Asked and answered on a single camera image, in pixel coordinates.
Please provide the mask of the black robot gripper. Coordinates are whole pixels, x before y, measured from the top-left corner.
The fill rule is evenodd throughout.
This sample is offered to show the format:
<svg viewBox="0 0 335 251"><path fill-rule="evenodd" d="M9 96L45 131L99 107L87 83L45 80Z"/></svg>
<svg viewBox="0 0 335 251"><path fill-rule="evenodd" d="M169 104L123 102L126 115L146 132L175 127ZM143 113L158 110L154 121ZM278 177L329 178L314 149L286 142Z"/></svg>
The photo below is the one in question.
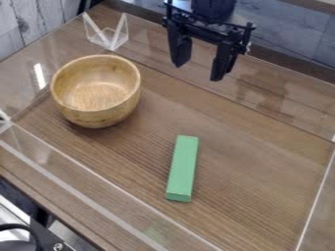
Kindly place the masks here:
<svg viewBox="0 0 335 251"><path fill-rule="evenodd" d="M165 0L167 17L226 38L239 34L241 54L250 51L250 37L255 30L251 20L235 13L237 0ZM174 65L182 67L191 58L193 39L182 26L167 23L167 41ZM237 58L235 44L223 41L213 63L211 80L219 81L233 70Z"/></svg>

